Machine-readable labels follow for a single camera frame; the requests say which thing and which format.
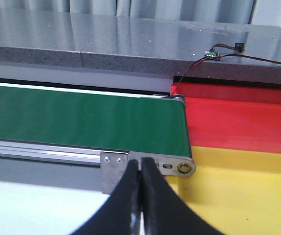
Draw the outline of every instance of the green belt surface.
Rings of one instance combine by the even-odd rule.
[[[0,139],[191,157],[175,100],[0,86]]]

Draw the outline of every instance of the screw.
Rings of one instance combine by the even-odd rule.
[[[178,171],[183,174],[187,174],[191,170],[191,166],[187,163],[181,163],[178,165]]]
[[[118,163],[122,163],[123,161],[124,161],[123,158],[118,158],[118,159],[117,159],[117,162],[118,162]]]
[[[104,160],[105,160],[106,163],[109,163],[111,161],[111,159],[108,156],[105,157]]]

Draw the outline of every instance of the curtain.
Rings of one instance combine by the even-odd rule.
[[[0,7],[281,27],[281,0],[0,0]]]

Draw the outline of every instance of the red surface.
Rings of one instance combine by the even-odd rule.
[[[182,83],[176,93],[191,145],[281,153],[281,90]]]

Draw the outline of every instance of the yellow plastic block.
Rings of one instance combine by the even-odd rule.
[[[191,177],[171,177],[174,191],[227,235],[281,235],[281,154],[192,147]]]

